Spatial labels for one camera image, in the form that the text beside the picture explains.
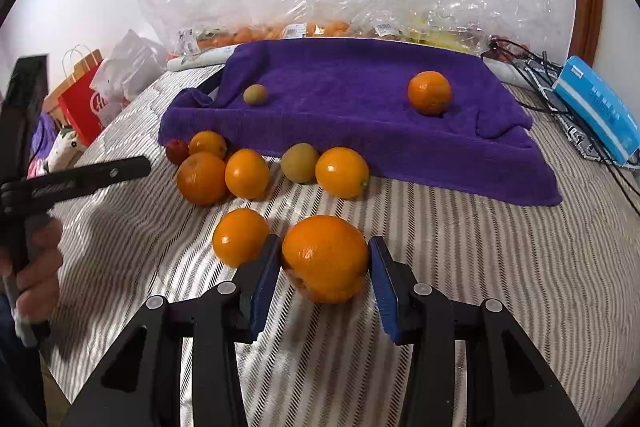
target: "person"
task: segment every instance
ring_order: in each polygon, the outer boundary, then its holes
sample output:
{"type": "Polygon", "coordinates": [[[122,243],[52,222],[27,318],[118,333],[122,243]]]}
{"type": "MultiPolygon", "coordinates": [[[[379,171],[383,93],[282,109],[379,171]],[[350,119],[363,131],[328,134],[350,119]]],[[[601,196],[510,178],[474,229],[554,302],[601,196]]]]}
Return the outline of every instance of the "person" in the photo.
{"type": "MultiPolygon", "coordinates": [[[[62,254],[58,244],[62,238],[62,224],[51,219],[30,238],[35,258],[16,275],[22,292],[16,307],[20,317],[30,323],[47,320],[60,297],[58,269],[62,254]]],[[[13,272],[9,252],[0,247],[0,274],[13,272]]],[[[14,318],[5,293],[0,292],[0,417],[2,425],[31,427],[47,423],[42,373],[38,348],[26,348],[15,334],[14,318]]]]}

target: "blue jeans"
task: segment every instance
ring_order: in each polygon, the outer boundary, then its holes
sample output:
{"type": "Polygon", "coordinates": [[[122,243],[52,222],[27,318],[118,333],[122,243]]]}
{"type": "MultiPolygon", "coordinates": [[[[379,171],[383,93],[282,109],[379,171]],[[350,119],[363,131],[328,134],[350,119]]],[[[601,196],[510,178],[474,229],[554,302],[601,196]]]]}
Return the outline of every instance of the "blue jeans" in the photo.
{"type": "Polygon", "coordinates": [[[47,410],[38,348],[27,349],[15,336],[14,319],[4,293],[0,293],[0,379],[0,393],[3,394],[0,397],[0,409],[9,409],[6,412],[3,410],[1,416],[19,422],[25,416],[20,410],[24,409],[26,401],[31,411],[46,425],[47,410]]]}

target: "striped bedsheet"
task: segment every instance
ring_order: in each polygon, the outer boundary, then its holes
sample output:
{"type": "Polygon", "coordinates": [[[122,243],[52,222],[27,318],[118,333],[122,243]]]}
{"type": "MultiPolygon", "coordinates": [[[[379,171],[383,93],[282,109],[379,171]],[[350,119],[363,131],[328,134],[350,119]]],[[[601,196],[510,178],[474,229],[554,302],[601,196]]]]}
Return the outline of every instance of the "striped bedsheet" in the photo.
{"type": "MultiPolygon", "coordinates": [[[[380,234],[418,280],[451,299],[504,302],[558,375],[588,426],[613,416],[640,376],[640,218],[599,164],[583,160],[552,118],[533,114],[532,137],[558,176],[553,208],[373,178],[358,201],[296,185],[271,169],[266,201],[234,199],[211,209],[186,203],[175,168],[156,143],[167,105],[219,66],[167,73],[102,133],[81,164],[144,154],[145,180],[56,206],[65,225],[61,302],[46,358],[73,400],[92,369],[148,296],[201,295],[233,270],[210,248],[220,217],[250,206],[281,236],[313,214],[347,219],[368,239],[380,234]]],[[[511,88],[534,103],[530,94],[511,88]]],[[[466,370],[456,356],[454,425],[464,425],[466,370]]],[[[249,425],[395,426],[411,347],[383,333],[370,287],[351,302],[305,301],[281,273],[264,332],[237,345],[249,425]]],[[[191,343],[182,350],[182,424],[191,420],[191,343]]]]}

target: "blue gripper pad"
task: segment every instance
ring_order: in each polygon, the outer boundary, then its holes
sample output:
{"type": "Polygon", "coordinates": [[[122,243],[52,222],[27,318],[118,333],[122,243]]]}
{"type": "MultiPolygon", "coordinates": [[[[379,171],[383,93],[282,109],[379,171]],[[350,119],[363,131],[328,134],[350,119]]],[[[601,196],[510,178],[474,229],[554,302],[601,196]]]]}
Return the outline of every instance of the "blue gripper pad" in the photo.
{"type": "Polygon", "coordinates": [[[394,292],[390,275],[390,271],[395,270],[396,267],[381,237],[376,236],[369,241],[369,254],[369,273],[382,327],[393,343],[397,344],[401,340],[401,331],[398,326],[398,296],[394,292]]]}
{"type": "Polygon", "coordinates": [[[258,338],[258,335],[264,329],[264,325],[267,322],[271,298],[273,298],[273,292],[280,273],[282,242],[277,236],[270,235],[263,248],[269,248],[269,252],[267,253],[260,279],[258,280],[251,299],[249,331],[254,340],[258,338]]]}

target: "blue box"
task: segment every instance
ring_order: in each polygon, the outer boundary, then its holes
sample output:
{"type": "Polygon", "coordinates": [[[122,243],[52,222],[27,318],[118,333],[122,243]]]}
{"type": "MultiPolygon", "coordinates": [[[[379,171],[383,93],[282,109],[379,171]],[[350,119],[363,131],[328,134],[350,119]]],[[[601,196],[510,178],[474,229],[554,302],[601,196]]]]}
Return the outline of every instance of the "blue box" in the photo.
{"type": "Polygon", "coordinates": [[[626,163],[638,149],[636,120],[613,89],[580,58],[567,60],[553,89],[589,124],[618,163],[626,163]]]}

